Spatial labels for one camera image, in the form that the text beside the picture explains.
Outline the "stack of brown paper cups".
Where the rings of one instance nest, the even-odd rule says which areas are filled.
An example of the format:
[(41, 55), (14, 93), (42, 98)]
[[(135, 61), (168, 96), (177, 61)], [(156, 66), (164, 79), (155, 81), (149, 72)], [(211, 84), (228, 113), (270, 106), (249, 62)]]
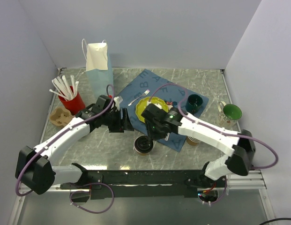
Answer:
[(199, 139), (190, 136), (187, 136), (186, 141), (190, 146), (196, 146), (201, 142)]

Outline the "blue white paper bag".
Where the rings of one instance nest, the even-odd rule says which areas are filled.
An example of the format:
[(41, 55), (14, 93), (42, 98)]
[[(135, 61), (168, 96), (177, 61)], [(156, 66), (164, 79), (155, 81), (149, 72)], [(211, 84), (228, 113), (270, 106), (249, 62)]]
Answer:
[(86, 75), (95, 98), (106, 95), (106, 87), (113, 84), (113, 72), (106, 40), (87, 43), (82, 39), (82, 52), (86, 60)]

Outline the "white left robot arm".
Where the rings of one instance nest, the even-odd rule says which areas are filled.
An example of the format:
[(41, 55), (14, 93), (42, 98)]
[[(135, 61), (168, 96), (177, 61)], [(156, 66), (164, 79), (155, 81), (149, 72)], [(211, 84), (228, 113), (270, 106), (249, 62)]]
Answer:
[(120, 108), (122, 97), (101, 95), (96, 103), (80, 110), (75, 117), (58, 133), (47, 141), (30, 148), (25, 146), (19, 152), (15, 177), (16, 194), (21, 183), (38, 195), (45, 193), (51, 186), (72, 183), (84, 188), (89, 180), (89, 171), (72, 163), (68, 166), (53, 166), (63, 153), (94, 129), (107, 126), (111, 133), (133, 131), (126, 108)]

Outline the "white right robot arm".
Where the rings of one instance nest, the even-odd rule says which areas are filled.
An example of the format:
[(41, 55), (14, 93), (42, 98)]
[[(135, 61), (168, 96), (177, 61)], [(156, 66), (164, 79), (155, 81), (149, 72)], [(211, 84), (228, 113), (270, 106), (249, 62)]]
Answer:
[(251, 133), (217, 127), (192, 114), (173, 107), (169, 112), (149, 104), (142, 112), (148, 138), (165, 139), (170, 133), (198, 139), (223, 152), (219, 159), (208, 162), (200, 176), (201, 184), (211, 187), (217, 179), (230, 173), (247, 176), (252, 167), (255, 145)]

